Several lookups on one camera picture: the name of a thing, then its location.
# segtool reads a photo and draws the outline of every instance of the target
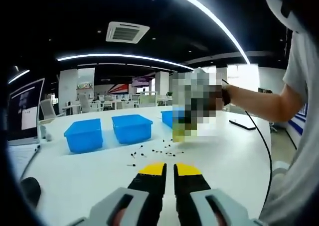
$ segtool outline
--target person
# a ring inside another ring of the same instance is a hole
[[[272,122],[286,122],[308,104],[308,116],[288,172],[274,181],[260,220],[271,226],[295,225],[319,184],[319,48],[306,21],[287,10],[286,0],[266,0],[271,11],[293,30],[284,88],[280,94],[257,93],[232,85],[224,86],[230,102]]]

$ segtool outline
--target display screen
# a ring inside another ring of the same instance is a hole
[[[39,101],[44,79],[10,94],[8,102],[8,140],[37,137]]]
[[[147,87],[150,85],[150,78],[148,77],[136,77],[132,78],[132,87]]]

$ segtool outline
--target sleeve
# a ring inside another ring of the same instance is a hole
[[[307,84],[303,66],[301,65],[301,56],[298,48],[299,39],[298,34],[294,33],[291,42],[289,61],[283,81],[296,91],[303,99],[304,103],[308,102]]]

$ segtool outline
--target black cable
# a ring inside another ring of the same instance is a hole
[[[272,178],[273,178],[273,161],[271,159],[271,155],[270,155],[270,150],[269,150],[269,147],[265,141],[265,138],[264,136],[262,135],[262,133],[260,132],[258,126],[255,124],[254,120],[252,119],[252,117],[249,115],[249,113],[247,111],[245,111],[245,113],[247,114],[247,116],[250,118],[250,120],[253,122],[255,128],[257,129],[257,131],[259,132],[259,135],[261,137],[261,139],[263,140],[264,144],[265,144],[265,147],[267,149],[267,153],[268,153],[268,157],[269,157],[269,164],[270,164],[270,177],[269,177],[269,184],[268,184],[268,189],[267,189],[267,193],[266,193],[266,197],[265,197],[265,201],[264,201],[264,205],[267,201],[267,198],[268,198],[268,195],[269,195],[269,191],[270,191],[270,185],[271,185],[271,181],[272,181]]]

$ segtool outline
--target ceiling air vent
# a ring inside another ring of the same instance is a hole
[[[110,22],[106,34],[107,42],[138,43],[150,27],[123,22]]]

